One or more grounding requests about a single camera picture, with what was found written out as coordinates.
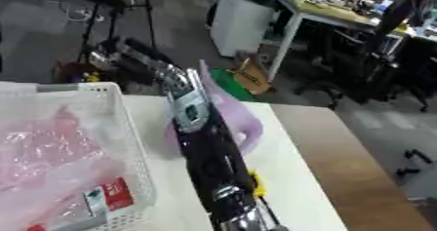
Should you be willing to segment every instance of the cable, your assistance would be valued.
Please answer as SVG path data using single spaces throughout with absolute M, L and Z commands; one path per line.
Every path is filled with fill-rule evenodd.
M 71 4 L 70 4 L 70 3 L 65 3 L 65 2 L 62 2 L 62 1 L 55 1 L 55 0 L 43 0 L 43 1 L 48 2 L 48 3 L 56 3 L 56 4 L 58 4 L 58 8 L 59 8 L 61 11 L 63 11 L 63 12 L 65 13 L 65 18 L 66 18 L 68 21 L 73 21 L 73 22 L 86 22 L 86 21 L 88 21 L 88 20 L 90 19 L 90 17 L 91 17 L 91 13 L 88 13 L 88 14 L 87 14 L 87 12 L 89 12 L 89 9 L 88 9 L 88 7 L 85 6 L 85 5 L 82 5 L 82 10 L 76 10 L 76 11 L 75 11 L 75 12 L 77 12 L 77 13 L 79 13 L 80 11 L 83 11 L 83 13 L 79 13 L 79 14 L 84 15 L 84 17 L 82 17 L 82 18 L 80 18 L 80 19 L 75 19 L 74 17 L 71 16 Z

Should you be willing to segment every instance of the pink plastic bag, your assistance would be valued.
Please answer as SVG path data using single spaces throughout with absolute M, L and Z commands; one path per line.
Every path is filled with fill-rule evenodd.
M 65 211 L 124 165 L 107 156 L 66 108 L 53 119 L 0 130 L 0 226 L 15 231 Z

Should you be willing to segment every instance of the robotic arm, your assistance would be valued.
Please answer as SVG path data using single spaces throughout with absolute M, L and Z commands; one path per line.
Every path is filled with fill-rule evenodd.
M 279 224 L 268 229 L 254 192 L 256 182 L 219 112 L 211 103 L 196 70 L 182 70 L 135 39 L 120 52 L 93 51 L 90 63 L 147 74 L 159 81 L 174 113 L 181 153 L 197 195 L 216 231 L 287 230 Z

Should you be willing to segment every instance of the yellow part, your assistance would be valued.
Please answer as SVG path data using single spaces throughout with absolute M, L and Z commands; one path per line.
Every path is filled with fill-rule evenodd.
M 257 187 L 254 191 L 254 197 L 255 198 L 264 197 L 265 194 L 267 193 L 267 190 L 265 189 L 264 184 L 260 180 L 259 174 L 257 174 L 256 171 L 249 170 L 249 175 L 252 177 Z

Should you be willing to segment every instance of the desk leg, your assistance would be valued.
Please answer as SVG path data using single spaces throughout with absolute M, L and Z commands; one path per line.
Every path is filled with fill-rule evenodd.
M 298 28 L 300 23 L 302 22 L 302 14 L 295 13 L 293 17 L 290 19 L 289 27 L 287 27 L 287 34 L 281 42 L 281 46 L 279 47 L 278 54 L 276 55 L 275 60 L 273 61 L 270 70 L 268 71 L 268 82 L 272 82 L 276 76 L 276 73 L 281 66 L 282 60 L 284 60 L 284 56 L 289 51 L 290 45 L 292 45 L 293 39 L 298 32 Z
M 393 46 L 391 46 L 390 50 L 388 51 L 389 55 L 392 55 L 394 53 L 394 51 L 396 51 L 396 49 L 399 47 L 399 45 L 402 43 L 402 40 L 404 39 L 403 37 L 395 37 L 394 39 L 396 39 L 395 43 L 393 44 Z

